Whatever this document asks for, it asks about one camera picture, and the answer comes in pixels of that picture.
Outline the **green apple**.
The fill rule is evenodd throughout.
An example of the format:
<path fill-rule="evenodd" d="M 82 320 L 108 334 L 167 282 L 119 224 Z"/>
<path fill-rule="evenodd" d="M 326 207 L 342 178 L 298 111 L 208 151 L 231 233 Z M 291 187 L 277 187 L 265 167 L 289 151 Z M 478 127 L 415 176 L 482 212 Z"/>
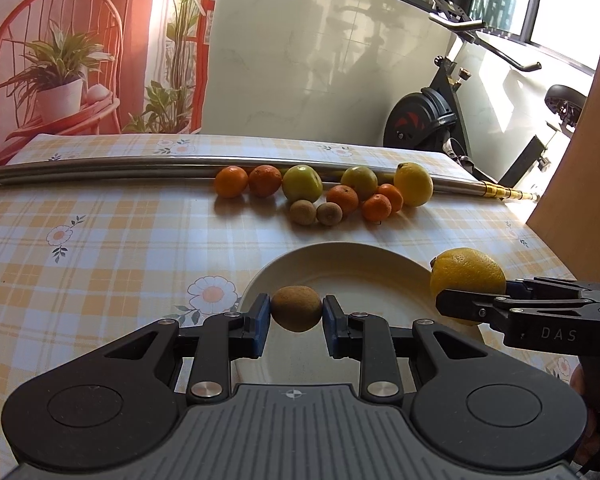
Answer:
<path fill-rule="evenodd" d="M 376 193 L 378 179 L 373 170 L 366 166 L 353 166 L 348 168 L 340 179 L 342 185 L 347 185 L 356 193 L 361 202 Z"/>
<path fill-rule="evenodd" d="M 288 202 L 307 200 L 315 203 L 323 193 L 323 182 L 312 167 L 297 165 L 283 175 L 282 189 Z"/>

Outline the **brown kiwi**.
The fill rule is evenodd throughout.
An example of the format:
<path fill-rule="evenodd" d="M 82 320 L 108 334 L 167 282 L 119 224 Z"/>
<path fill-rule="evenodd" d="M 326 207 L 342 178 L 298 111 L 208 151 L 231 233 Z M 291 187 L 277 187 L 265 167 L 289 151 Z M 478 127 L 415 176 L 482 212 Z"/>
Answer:
<path fill-rule="evenodd" d="M 325 202 L 316 208 L 316 220 L 323 226 L 336 226 L 342 217 L 342 209 L 336 203 Z"/>
<path fill-rule="evenodd" d="M 290 205 L 288 214 L 298 226 L 312 226 L 316 220 L 316 207 L 309 200 L 296 200 Z"/>
<path fill-rule="evenodd" d="M 285 286 L 271 299 L 271 315 L 285 330 L 306 332 L 321 321 L 323 305 L 317 292 L 308 286 Z"/>

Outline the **large yellow lemon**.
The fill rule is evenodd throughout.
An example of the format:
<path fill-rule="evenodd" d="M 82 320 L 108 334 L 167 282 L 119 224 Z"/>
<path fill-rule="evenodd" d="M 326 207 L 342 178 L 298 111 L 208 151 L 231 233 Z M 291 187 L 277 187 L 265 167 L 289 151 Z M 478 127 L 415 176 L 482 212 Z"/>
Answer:
<path fill-rule="evenodd" d="M 436 299 L 445 289 L 503 295 L 506 276 L 500 265 L 484 252 L 469 247 L 448 249 L 430 261 L 430 295 Z"/>

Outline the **cream round plate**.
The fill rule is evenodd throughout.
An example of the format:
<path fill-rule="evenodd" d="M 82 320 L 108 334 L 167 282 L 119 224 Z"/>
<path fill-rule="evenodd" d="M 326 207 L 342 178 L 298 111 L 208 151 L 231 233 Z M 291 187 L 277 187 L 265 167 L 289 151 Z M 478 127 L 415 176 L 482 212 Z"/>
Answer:
<path fill-rule="evenodd" d="M 475 341 L 476 326 L 440 315 L 430 296 L 429 266 L 370 245 L 328 242 L 295 249 L 263 268 L 242 293 L 239 310 L 247 311 L 260 294 L 273 295 L 284 286 L 309 286 L 321 297 L 335 296 L 344 313 L 366 312 L 394 327 L 431 318 Z M 259 359 L 232 363 L 235 382 L 244 384 L 358 385 L 360 363 L 328 355 L 323 327 L 291 333 L 272 322 Z"/>

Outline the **plaid floral tablecloth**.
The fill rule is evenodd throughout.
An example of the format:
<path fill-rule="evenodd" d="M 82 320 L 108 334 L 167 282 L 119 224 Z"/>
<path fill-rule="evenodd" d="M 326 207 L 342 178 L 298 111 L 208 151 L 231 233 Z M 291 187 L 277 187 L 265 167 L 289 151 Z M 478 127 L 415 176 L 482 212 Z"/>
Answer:
<path fill-rule="evenodd" d="M 283 195 L 225 201 L 208 181 L 0 188 L 0 418 L 27 379 L 157 318 L 196 325 L 234 308 L 264 266 L 326 240 L 423 265 L 472 247 L 509 278 L 569 274 L 511 206 L 484 198 L 437 195 L 379 224 L 302 228 Z M 0 477 L 14 465 L 0 424 Z"/>

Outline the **printed red backdrop curtain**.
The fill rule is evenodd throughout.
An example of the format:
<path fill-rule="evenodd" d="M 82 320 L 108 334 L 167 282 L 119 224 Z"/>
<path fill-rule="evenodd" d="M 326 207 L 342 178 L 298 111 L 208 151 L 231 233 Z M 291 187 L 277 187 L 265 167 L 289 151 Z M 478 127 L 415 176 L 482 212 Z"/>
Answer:
<path fill-rule="evenodd" d="M 0 166 L 37 136 L 194 133 L 215 0 L 6 0 Z"/>

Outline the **orange tangerine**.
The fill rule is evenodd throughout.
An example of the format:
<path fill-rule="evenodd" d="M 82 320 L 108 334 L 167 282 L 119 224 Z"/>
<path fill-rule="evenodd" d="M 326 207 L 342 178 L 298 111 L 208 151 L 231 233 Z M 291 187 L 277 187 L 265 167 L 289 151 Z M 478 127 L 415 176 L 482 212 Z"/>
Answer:
<path fill-rule="evenodd" d="M 368 222 L 384 221 L 392 214 L 391 202 L 385 195 L 374 194 L 362 203 L 361 214 Z"/>
<path fill-rule="evenodd" d="M 280 171 L 271 165 L 260 165 L 254 168 L 248 178 L 250 193 L 259 198 L 274 195 L 283 182 Z"/>
<path fill-rule="evenodd" d="M 404 205 L 403 196 L 393 184 L 384 183 L 379 185 L 377 193 L 388 198 L 391 204 L 391 210 L 394 214 L 402 209 Z"/>
<path fill-rule="evenodd" d="M 215 176 L 213 186 L 216 194 L 231 200 L 242 195 L 248 182 L 249 177 L 245 169 L 238 166 L 227 166 Z"/>
<path fill-rule="evenodd" d="M 344 184 L 335 185 L 326 193 L 326 200 L 329 203 L 337 204 L 342 214 L 347 217 L 358 209 L 358 193 L 353 188 Z"/>

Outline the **black exercise bike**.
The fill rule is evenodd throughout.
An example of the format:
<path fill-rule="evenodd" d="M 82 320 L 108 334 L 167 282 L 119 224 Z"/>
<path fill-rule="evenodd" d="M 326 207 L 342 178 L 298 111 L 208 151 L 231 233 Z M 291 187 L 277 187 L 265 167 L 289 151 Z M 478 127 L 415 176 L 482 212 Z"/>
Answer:
<path fill-rule="evenodd" d="M 454 32 L 465 44 L 475 44 L 494 54 L 521 73 L 537 72 L 539 62 L 522 65 L 478 36 L 486 27 L 483 20 L 473 20 L 452 0 L 431 0 L 430 21 Z M 386 148 L 440 152 L 463 167 L 468 174 L 488 185 L 513 188 L 534 166 L 548 166 L 544 157 L 545 145 L 532 138 L 500 180 L 493 180 L 471 159 L 469 138 L 460 108 L 457 91 L 471 77 L 469 70 L 446 56 L 434 58 L 437 71 L 430 85 L 400 99 L 391 110 L 384 131 Z"/>

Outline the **long steel telescopic pole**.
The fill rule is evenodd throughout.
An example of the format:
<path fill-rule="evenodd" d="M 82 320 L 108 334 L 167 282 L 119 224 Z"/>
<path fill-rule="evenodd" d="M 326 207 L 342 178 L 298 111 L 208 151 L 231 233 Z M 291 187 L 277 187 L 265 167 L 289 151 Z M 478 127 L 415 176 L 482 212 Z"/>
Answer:
<path fill-rule="evenodd" d="M 43 183 L 130 180 L 130 179 L 213 179 L 221 169 L 238 166 L 247 171 L 257 166 L 270 165 L 286 172 L 297 163 L 291 159 L 264 159 L 254 157 L 95 157 L 63 160 L 23 162 L 0 167 L 0 186 L 34 185 Z M 460 194 L 496 200 L 540 199 L 539 194 L 506 188 L 497 183 L 445 177 L 433 174 L 437 193 Z"/>

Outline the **wooden board right edge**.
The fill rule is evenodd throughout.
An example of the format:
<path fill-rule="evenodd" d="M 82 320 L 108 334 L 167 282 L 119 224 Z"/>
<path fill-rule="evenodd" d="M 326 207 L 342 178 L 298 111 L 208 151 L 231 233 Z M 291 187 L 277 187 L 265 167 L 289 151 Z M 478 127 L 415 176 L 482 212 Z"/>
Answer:
<path fill-rule="evenodd" d="M 576 132 L 528 226 L 576 278 L 600 282 L 600 62 Z"/>

